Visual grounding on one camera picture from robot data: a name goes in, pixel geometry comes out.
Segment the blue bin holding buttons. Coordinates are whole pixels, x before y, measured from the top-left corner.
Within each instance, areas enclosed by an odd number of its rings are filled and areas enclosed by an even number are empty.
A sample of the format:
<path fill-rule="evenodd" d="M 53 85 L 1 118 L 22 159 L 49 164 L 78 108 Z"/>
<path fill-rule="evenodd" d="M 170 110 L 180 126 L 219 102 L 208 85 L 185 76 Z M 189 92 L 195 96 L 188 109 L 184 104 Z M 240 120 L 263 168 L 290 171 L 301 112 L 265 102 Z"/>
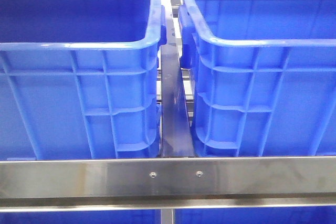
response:
<path fill-rule="evenodd" d="M 1 0 L 1 160 L 153 158 L 161 0 Z"/>

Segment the steel rack centre divider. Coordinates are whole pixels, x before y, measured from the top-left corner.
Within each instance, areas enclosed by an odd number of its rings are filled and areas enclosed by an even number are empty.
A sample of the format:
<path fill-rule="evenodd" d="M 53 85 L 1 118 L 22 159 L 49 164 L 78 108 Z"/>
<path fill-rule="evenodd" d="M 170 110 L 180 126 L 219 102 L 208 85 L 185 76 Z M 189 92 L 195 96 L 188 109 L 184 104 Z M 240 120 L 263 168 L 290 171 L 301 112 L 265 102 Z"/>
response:
<path fill-rule="evenodd" d="M 161 1 L 165 7 L 167 37 L 167 43 L 161 47 L 161 156 L 193 157 L 195 153 L 175 35 L 173 7 L 171 0 Z"/>

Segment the empty blue target bin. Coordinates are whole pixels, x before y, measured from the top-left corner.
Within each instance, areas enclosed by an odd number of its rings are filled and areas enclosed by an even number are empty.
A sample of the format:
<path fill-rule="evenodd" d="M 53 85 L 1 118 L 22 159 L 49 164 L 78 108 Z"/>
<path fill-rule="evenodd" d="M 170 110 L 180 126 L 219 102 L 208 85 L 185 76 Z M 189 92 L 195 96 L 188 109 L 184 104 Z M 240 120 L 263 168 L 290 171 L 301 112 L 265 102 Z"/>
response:
<path fill-rule="evenodd" d="M 335 0 L 184 0 L 200 157 L 335 154 Z"/>

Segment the steel rack front rail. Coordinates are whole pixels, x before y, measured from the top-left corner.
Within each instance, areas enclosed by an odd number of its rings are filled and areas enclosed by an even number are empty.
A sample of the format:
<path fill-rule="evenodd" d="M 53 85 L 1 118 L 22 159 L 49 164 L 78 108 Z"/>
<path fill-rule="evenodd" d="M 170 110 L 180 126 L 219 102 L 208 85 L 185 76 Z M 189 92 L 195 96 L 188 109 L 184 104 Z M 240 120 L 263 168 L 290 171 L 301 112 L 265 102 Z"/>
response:
<path fill-rule="evenodd" d="M 1 163 L 1 211 L 332 206 L 335 157 Z"/>

